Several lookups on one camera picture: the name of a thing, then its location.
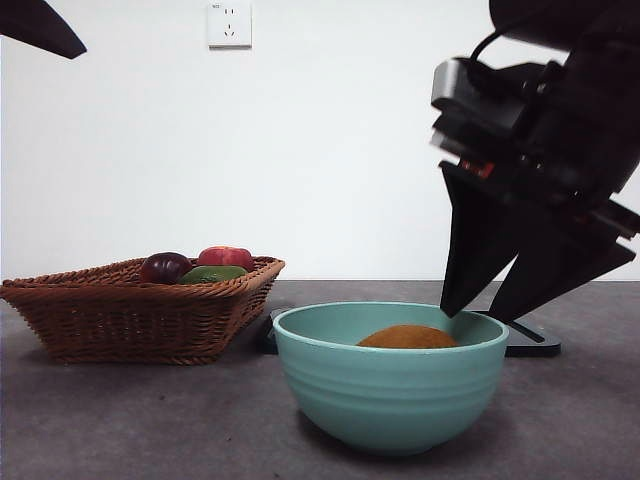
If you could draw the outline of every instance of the wall outlet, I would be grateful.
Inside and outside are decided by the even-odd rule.
[[[251,3],[214,2],[208,7],[209,48],[251,48]]]

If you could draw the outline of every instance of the green fruit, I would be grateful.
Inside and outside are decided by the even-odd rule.
[[[247,271],[235,265],[210,266],[202,265],[185,274],[178,283],[193,285],[196,283],[223,282],[246,275]]]

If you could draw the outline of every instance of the bowl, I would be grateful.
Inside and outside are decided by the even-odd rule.
[[[459,346],[359,347],[399,324],[444,330]],[[339,302],[295,308],[274,319],[278,353],[300,410],[344,443],[379,455],[413,455],[470,427],[500,379],[508,328],[437,306]]]

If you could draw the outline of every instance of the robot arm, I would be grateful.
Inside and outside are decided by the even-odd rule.
[[[87,51],[69,25],[44,0],[2,0],[0,34],[67,58]]]
[[[435,72],[433,143],[453,206],[441,308],[455,315],[512,260],[490,314],[509,322],[635,254],[640,217],[613,202],[640,158],[640,3],[491,0],[496,32],[570,51],[564,65]]]

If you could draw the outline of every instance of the table surface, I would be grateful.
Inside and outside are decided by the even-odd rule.
[[[52,363],[2,305],[2,478],[638,479],[640,283],[591,283],[529,315],[563,342],[555,358],[507,358],[466,432],[400,459],[356,452],[296,407],[266,313],[338,300],[437,303],[440,282],[277,281],[265,315],[213,365]],[[495,285],[473,308],[486,308]]]

